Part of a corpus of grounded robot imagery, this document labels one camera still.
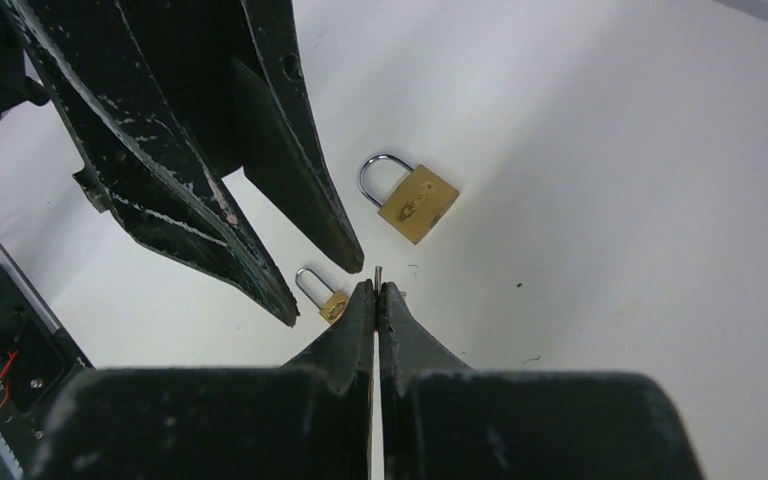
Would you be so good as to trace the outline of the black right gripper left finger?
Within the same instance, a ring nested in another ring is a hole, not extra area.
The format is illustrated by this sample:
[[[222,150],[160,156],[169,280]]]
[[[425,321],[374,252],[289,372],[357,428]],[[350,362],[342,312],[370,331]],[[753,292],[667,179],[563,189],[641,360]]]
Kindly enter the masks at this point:
[[[29,479],[366,479],[375,293],[270,368],[90,369],[57,396]]]

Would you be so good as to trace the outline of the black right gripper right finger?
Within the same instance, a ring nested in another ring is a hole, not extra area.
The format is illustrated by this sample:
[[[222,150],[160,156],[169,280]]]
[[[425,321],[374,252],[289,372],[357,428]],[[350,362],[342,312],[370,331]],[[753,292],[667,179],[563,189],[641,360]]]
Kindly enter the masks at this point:
[[[475,370],[376,298],[389,479],[699,479],[681,416],[651,378],[616,371]]]

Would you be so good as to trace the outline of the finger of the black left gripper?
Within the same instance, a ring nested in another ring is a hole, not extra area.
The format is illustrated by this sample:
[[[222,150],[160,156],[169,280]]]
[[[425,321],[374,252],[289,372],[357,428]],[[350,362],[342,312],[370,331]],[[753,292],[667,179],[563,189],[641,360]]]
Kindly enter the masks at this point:
[[[143,247],[227,283],[287,326],[297,303],[116,1],[7,1],[90,184]]]
[[[289,1],[242,1],[231,91],[251,183],[328,259],[358,273],[364,252],[332,181]]]

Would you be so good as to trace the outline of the large brass padlock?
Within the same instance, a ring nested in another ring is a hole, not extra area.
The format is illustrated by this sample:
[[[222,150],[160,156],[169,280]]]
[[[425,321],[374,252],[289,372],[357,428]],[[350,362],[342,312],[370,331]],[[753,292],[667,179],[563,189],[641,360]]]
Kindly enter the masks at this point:
[[[389,161],[407,175],[385,200],[378,200],[365,187],[367,171]],[[412,244],[417,245],[438,224],[458,199],[460,192],[425,165],[412,166],[390,153],[367,159],[360,167],[357,183],[362,195],[378,208],[378,215]]]

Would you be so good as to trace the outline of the silver key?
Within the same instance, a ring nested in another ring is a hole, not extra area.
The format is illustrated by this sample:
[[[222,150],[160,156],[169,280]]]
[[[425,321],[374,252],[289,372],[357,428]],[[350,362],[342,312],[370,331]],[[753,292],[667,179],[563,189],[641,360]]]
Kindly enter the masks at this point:
[[[383,267],[382,266],[376,266],[374,269],[374,277],[373,277],[373,286],[374,286],[374,293],[375,296],[378,296],[381,293],[382,289],[382,272]]]

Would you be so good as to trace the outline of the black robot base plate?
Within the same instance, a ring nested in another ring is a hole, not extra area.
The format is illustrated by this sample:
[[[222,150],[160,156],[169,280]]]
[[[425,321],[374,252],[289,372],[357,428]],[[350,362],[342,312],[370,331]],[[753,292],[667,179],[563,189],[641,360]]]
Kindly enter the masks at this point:
[[[0,261],[0,478],[24,477],[55,398],[91,365],[31,286]]]

